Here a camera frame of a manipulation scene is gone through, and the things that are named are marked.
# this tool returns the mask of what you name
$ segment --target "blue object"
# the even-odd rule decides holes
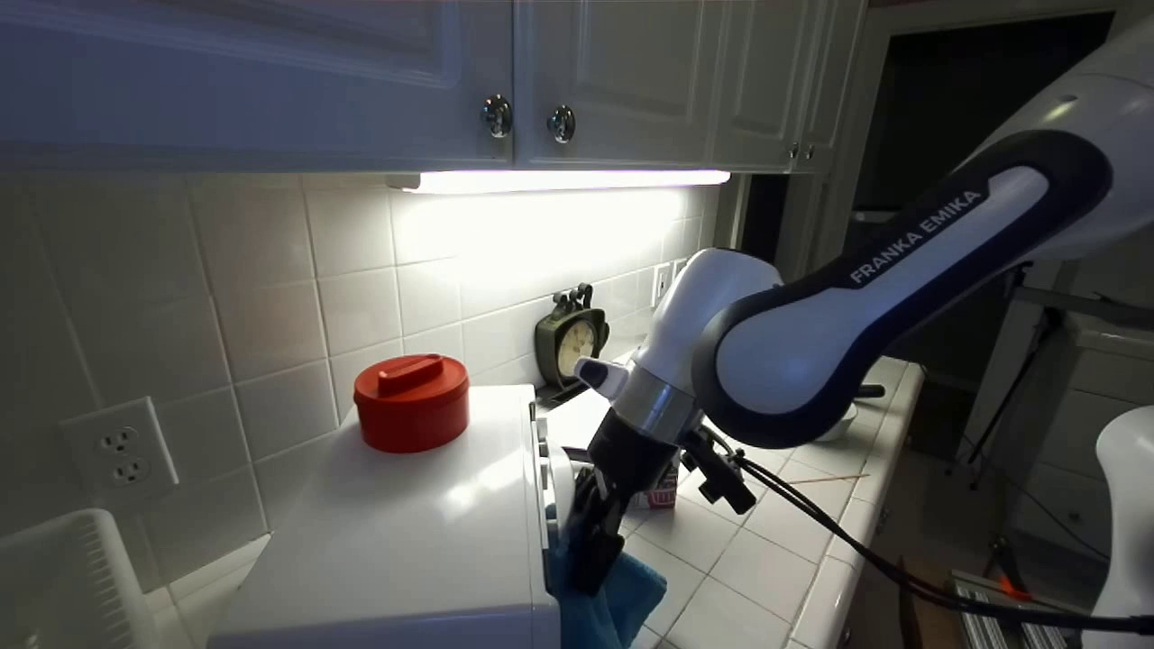
[[[571,548],[545,552],[545,593],[563,609],[563,649],[630,649],[666,582],[630,557],[618,557],[595,596],[566,589]]]

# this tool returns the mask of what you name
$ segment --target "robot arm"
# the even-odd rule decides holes
[[[691,429],[702,414],[755,447],[822,436],[897,335],[980,280],[1154,225],[1147,162],[1154,21],[1046,85],[863,252],[798,285],[741,252],[691,256],[635,369],[580,369],[613,406],[587,447],[595,472],[571,517],[571,589],[598,589],[619,552],[627,496],[678,447],[700,450]]]

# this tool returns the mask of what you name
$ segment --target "electrical outlet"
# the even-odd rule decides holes
[[[654,266],[654,285],[651,285],[651,309],[663,298],[663,292],[675,285],[675,262],[657,262]]]
[[[135,508],[179,487],[152,395],[63,421],[63,434],[77,472],[111,508]]]

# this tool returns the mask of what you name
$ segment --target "cabinet door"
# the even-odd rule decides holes
[[[838,124],[849,95],[849,75],[854,64],[863,11],[865,11],[865,0],[820,2],[807,71],[804,71],[807,84],[798,107],[798,162],[807,173],[828,168]]]
[[[521,162],[707,162],[719,8],[719,0],[522,0],[516,8]],[[556,137],[548,125],[559,107],[576,118],[574,137]]]
[[[206,165],[503,165],[514,0],[3,0],[0,149]]]
[[[790,168],[795,113],[801,105],[815,0],[729,0],[719,95],[724,165]]]

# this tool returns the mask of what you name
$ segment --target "cabinet handle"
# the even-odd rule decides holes
[[[576,137],[576,113],[571,105],[559,105],[553,117],[548,117],[548,131],[553,131],[553,142],[556,144],[574,144]]]
[[[514,101],[504,95],[483,97],[480,117],[493,142],[504,142],[514,133]]]

